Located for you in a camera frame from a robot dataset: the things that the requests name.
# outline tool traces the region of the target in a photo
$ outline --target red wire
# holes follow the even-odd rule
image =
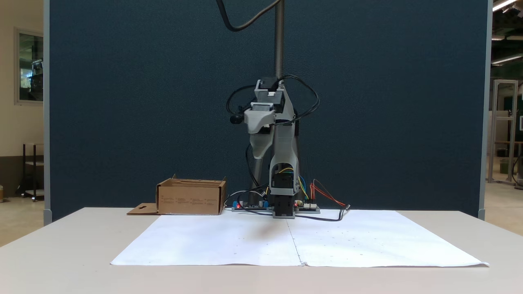
[[[332,201],[338,203],[338,204],[341,205],[341,206],[345,206],[345,204],[344,204],[343,202],[340,202],[340,201],[334,199],[334,197],[332,197],[331,193],[329,193],[328,191],[327,191],[327,193],[328,193],[328,195],[327,195],[327,194],[326,194],[325,192],[323,192],[321,189],[319,189],[318,187],[316,187],[316,185],[314,184],[314,181],[315,181],[315,180],[317,180],[317,179],[314,179],[314,180],[313,180],[313,183],[311,183],[311,191],[318,191],[318,192],[320,192],[320,194],[322,194],[322,195],[325,196],[326,198],[328,198],[328,199],[330,199],[330,200],[332,200]]]

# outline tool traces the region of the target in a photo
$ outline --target floor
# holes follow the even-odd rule
[[[0,247],[43,227],[43,204],[21,197],[0,203]]]
[[[0,247],[42,227],[43,204],[43,201],[32,202],[31,198],[20,197],[0,203]],[[523,190],[486,183],[485,220],[523,235]]]

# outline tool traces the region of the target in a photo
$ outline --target black wire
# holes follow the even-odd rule
[[[234,112],[234,111],[231,110],[231,100],[232,100],[232,97],[234,97],[234,95],[235,95],[236,93],[238,93],[239,91],[241,91],[241,90],[245,90],[245,89],[249,89],[249,88],[255,88],[255,87],[256,87],[256,85],[248,85],[248,86],[243,86],[243,87],[241,87],[241,88],[235,90],[235,91],[234,91],[234,92],[229,96],[229,98],[227,99],[227,103],[225,104],[225,108],[227,109],[227,112],[230,113],[230,114],[232,114],[232,115],[238,115],[238,114],[240,114],[239,112]]]
[[[255,15],[251,20],[249,20],[248,22],[242,24],[241,26],[238,26],[238,27],[235,27],[233,25],[231,25],[231,22],[229,21],[229,17],[227,16],[227,11],[225,10],[225,5],[223,4],[223,0],[216,0],[216,4],[218,4],[218,9],[220,10],[220,14],[222,16],[222,19],[223,19],[223,23],[225,24],[225,27],[227,27],[227,29],[229,31],[233,31],[233,32],[237,32],[237,31],[241,31],[243,29],[246,29],[248,26],[250,26],[253,22],[256,21],[256,19],[258,19],[260,16],[262,16],[263,14],[265,14],[266,12],[268,12],[269,10],[271,10],[274,6],[276,6],[276,4],[278,4],[280,2],[280,0],[276,0],[274,1],[271,5],[265,7],[262,11],[258,12],[257,15]]]
[[[519,184],[518,184],[518,181],[516,181],[516,178],[514,177],[514,168],[516,167],[516,163],[518,162],[520,156],[521,155],[518,154],[518,158],[516,158],[516,161],[514,161],[514,164],[512,165],[512,179],[514,180],[514,183],[516,183],[516,186],[519,186]]]
[[[343,219],[343,216],[345,215],[344,212],[349,210],[350,205],[343,206],[339,210],[339,215],[337,219],[324,219],[324,218],[317,218],[317,217],[309,217],[309,216],[300,216],[296,215],[297,218],[304,218],[304,219],[311,219],[311,220],[321,220],[321,221],[340,221]]]
[[[251,179],[253,180],[253,183],[255,186],[259,186],[260,184],[256,180],[256,177],[253,174],[253,171],[251,170],[251,165],[249,163],[249,149],[251,148],[251,144],[247,145],[247,148],[245,149],[245,161],[247,162],[247,169],[249,170],[249,175],[251,176]]]
[[[251,213],[254,213],[254,214],[259,214],[261,216],[272,216],[272,213],[271,214],[266,214],[266,213],[261,213],[261,212],[258,212],[258,211],[255,211],[255,210],[252,210],[252,209],[246,209],[245,207],[243,207],[243,205],[240,203],[240,196],[245,194],[245,193],[248,193],[250,191],[254,191],[254,190],[257,190],[257,189],[260,189],[260,188],[265,188],[267,187],[269,184],[264,184],[264,185],[261,185],[261,186],[257,186],[257,187],[254,187],[250,190],[246,190],[245,192],[243,193],[239,193],[238,194],[238,197],[236,198],[236,203],[238,204],[238,206],[245,210],[245,211],[248,211],[248,212],[251,212]],[[317,218],[317,217],[309,217],[309,216],[300,216],[300,215],[295,215],[297,218],[304,218],[304,219],[311,219],[311,220],[319,220],[319,221],[340,221],[343,219],[343,216],[345,215],[344,212],[345,211],[348,211],[349,210],[349,207],[350,205],[346,205],[346,206],[343,206],[340,210],[339,210],[339,214],[338,214],[338,218],[337,219],[324,219],[324,218]]]
[[[314,103],[313,106],[311,106],[311,108],[307,109],[304,113],[302,114],[298,114],[296,115],[292,120],[289,120],[289,121],[284,121],[284,122],[278,122],[278,123],[275,123],[274,126],[279,126],[279,125],[286,125],[288,123],[293,123],[295,121],[298,121],[306,116],[308,116],[309,114],[313,113],[316,109],[318,109],[318,107],[320,106],[320,97],[318,96],[318,93],[316,93],[316,91],[311,87],[309,86],[306,82],[304,82],[301,78],[299,78],[298,76],[295,76],[295,75],[292,75],[292,74],[286,74],[284,76],[282,76],[281,78],[277,79],[276,82],[273,84],[273,87],[276,87],[277,84],[282,81],[282,80],[285,80],[287,78],[292,78],[298,82],[300,82],[302,85],[304,85],[307,89],[309,89],[313,94],[314,96],[316,97],[316,103]]]

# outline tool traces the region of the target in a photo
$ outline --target cardboard flap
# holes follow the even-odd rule
[[[142,203],[131,211],[127,212],[127,215],[139,215],[139,214],[158,214],[156,203]]]

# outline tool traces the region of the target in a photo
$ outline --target wall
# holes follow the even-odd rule
[[[15,106],[14,27],[43,32],[43,0],[0,1],[0,185],[6,197],[21,180],[22,143],[43,142],[42,106]]]
[[[235,24],[260,9],[226,4]],[[487,4],[287,0],[285,72],[322,98],[300,124],[305,180],[357,209],[477,216]],[[272,74],[273,33],[272,13],[229,32],[207,0],[53,0],[53,218],[154,201],[155,184],[173,173],[227,176],[229,192],[245,189],[248,136],[224,105]],[[314,102],[287,85],[299,110]]]

